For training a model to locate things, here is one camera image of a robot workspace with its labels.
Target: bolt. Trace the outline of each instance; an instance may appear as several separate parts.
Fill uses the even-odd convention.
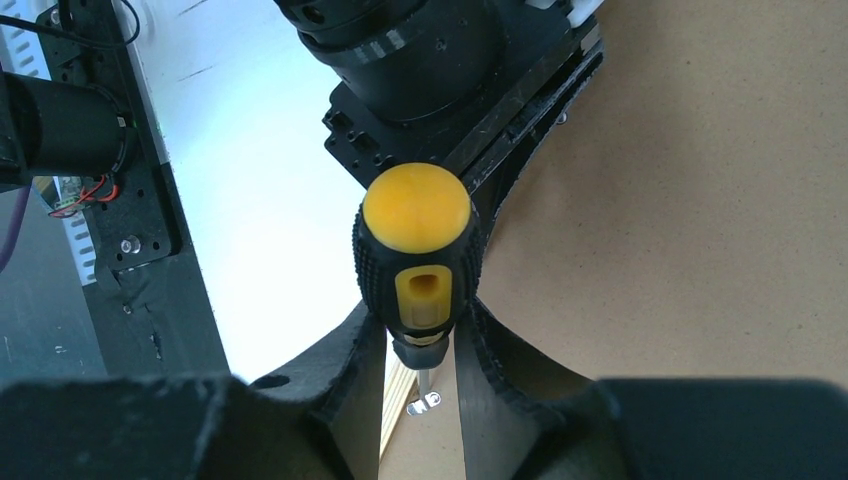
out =
[[[130,235],[121,240],[121,251],[127,254],[136,254],[141,251],[141,240],[135,235]]]

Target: screwdriver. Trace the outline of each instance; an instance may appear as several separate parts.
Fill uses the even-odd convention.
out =
[[[440,166],[401,164],[368,187],[353,229],[357,280],[408,368],[444,360],[448,334],[477,294],[480,238],[468,191]]]

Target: white perforated rail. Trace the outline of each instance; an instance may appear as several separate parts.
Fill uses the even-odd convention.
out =
[[[54,3],[50,0],[0,0],[0,13],[32,21],[39,12],[43,12]],[[0,48],[6,52],[6,55],[0,58],[5,57],[11,60],[10,65],[3,65],[5,71],[30,77],[50,78],[36,34],[19,28],[2,27],[0,28]],[[95,259],[88,225],[79,213],[61,222],[71,246],[71,254],[74,257],[80,283],[88,285],[94,281]]]

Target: black cylinder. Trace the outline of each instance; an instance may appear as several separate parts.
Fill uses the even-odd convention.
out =
[[[424,118],[469,97],[503,50],[490,0],[277,0],[312,54],[377,116]]]
[[[97,176],[122,154],[124,125],[102,93],[5,74],[12,118],[33,175]]]

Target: screw hole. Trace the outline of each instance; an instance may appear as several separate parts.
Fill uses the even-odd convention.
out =
[[[277,388],[288,385],[291,379],[285,375],[266,375],[253,382],[253,386],[262,390],[266,388]]]
[[[315,7],[303,7],[303,16],[312,23],[321,25],[324,23],[324,14]]]

